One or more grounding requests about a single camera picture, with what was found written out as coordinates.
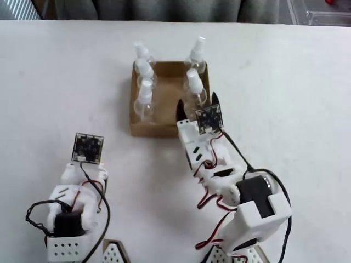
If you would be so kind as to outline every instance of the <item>white table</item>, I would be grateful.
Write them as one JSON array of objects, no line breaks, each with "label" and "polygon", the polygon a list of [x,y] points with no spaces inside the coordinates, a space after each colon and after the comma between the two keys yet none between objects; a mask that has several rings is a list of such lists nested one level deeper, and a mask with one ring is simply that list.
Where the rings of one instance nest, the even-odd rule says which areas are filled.
[{"label": "white table", "polygon": [[[132,43],[142,40],[159,60],[182,60],[197,35],[207,37],[226,130],[289,191],[284,262],[349,261],[351,28],[1,21],[1,262],[45,261],[43,234],[24,217],[59,182],[77,131],[105,136],[106,237],[122,240],[132,262],[200,261],[207,250],[194,245],[223,212],[196,209],[204,190],[178,140],[133,138],[128,128]],[[35,214],[45,221],[47,209]],[[272,262],[284,233],[262,245]]]}]

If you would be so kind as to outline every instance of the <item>white spray nozzle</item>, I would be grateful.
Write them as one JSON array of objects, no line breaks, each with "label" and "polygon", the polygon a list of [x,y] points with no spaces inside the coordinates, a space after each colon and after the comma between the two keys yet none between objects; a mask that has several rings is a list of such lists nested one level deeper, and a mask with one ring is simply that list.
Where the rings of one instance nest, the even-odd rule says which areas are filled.
[{"label": "white spray nozzle", "polygon": [[154,70],[144,58],[137,59],[137,67],[140,75],[142,75],[144,78],[153,77]]},{"label": "white spray nozzle", "polygon": [[138,95],[138,101],[141,104],[151,104],[152,101],[152,80],[143,79]]},{"label": "white spray nozzle", "polygon": [[200,61],[203,60],[203,54],[205,52],[205,37],[198,37],[193,49],[190,52],[190,58],[192,60]]},{"label": "white spray nozzle", "polygon": [[150,57],[150,52],[146,46],[142,42],[135,42],[134,43],[135,52],[137,52],[137,57],[148,59]]},{"label": "white spray nozzle", "polygon": [[200,94],[203,90],[203,84],[200,80],[199,74],[196,69],[191,69],[186,72],[188,77],[189,88],[192,93]]}]

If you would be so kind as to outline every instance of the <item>open cardboard tray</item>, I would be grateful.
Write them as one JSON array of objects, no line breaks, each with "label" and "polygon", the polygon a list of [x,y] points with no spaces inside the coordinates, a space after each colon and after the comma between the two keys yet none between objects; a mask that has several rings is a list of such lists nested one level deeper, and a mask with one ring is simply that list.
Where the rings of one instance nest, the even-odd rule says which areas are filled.
[{"label": "open cardboard tray", "polygon": [[[129,104],[129,124],[132,136],[136,137],[178,137],[176,125],[176,108],[179,99],[184,96],[183,80],[186,67],[183,61],[158,61],[154,67],[158,77],[157,88],[153,90],[153,99],[156,101],[154,124],[138,122],[134,112],[134,102],[138,97],[137,73],[135,67],[132,72],[131,101]],[[203,87],[207,92],[207,102],[210,100],[210,84],[208,68],[201,76]]]}]

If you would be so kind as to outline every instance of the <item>perforated white bracket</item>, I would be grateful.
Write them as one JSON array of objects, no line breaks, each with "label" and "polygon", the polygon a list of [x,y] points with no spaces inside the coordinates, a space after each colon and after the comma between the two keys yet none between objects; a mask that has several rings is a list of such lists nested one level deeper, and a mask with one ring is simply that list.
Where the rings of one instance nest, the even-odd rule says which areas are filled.
[{"label": "perforated white bracket", "polygon": [[116,244],[109,244],[103,255],[103,263],[126,263]]},{"label": "perforated white bracket", "polygon": [[49,262],[81,261],[92,247],[91,234],[79,237],[49,237],[47,240]]},{"label": "perforated white bracket", "polygon": [[[267,258],[264,255],[260,256],[255,248],[247,249],[241,255],[247,257],[247,263],[269,263]],[[245,258],[227,256],[220,248],[213,247],[206,263],[245,263],[245,260]]]}]

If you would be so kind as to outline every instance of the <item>clear plastic bottle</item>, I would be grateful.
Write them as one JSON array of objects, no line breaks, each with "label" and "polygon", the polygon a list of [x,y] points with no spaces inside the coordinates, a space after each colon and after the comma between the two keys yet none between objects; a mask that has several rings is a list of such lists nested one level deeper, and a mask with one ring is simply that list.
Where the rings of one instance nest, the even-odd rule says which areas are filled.
[{"label": "clear plastic bottle", "polygon": [[134,112],[139,116],[140,122],[154,122],[154,103],[152,101],[152,81],[144,79],[141,82],[138,98],[134,102]]},{"label": "clear plastic bottle", "polygon": [[[142,42],[135,42],[134,43],[135,52],[137,53],[137,59],[145,59],[150,66],[153,68],[156,64],[156,60],[153,56],[150,55],[149,50]],[[137,64],[135,63],[135,70],[139,73],[139,69]]]},{"label": "clear plastic bottle", "polygon": [[205,52],[205,40],[206,39],[204,37],[198,37],[189,57],[184,61],[186,70],[191,68],[195,69],[200,78],[202,78],[202,75],[206,69],[206,63],[203,59],[203,54]]},{"label": "clear plastic bottle", "polygon": [[188,83],[184,98],[184,111],[190,121],[196,120],[195,111],[200,110],[207,100],[207,92],[196,69],[192,68],[186,73]]},{"label": "clear plastic bottle", "polygon": [[158,79],[150,64],[143,58],[137,59],[135,64],[139,69],[140,74],[137,79],[138,88],[140,89],[141,83],[144,79],[150,79],[152,81],[152,89],[157,86]]}]

